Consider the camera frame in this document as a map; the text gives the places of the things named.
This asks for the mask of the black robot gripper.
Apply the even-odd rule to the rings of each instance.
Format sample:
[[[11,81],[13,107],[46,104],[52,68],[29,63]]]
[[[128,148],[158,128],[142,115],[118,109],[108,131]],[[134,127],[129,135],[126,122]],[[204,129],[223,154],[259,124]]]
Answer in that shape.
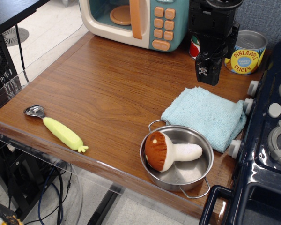
[[[212,86],[219,82],[222,58],[229,58],[234,50],[239,23],[235,21],[238,0],[189,1],[188,30],[200,45],[195,60],[197,81]]]

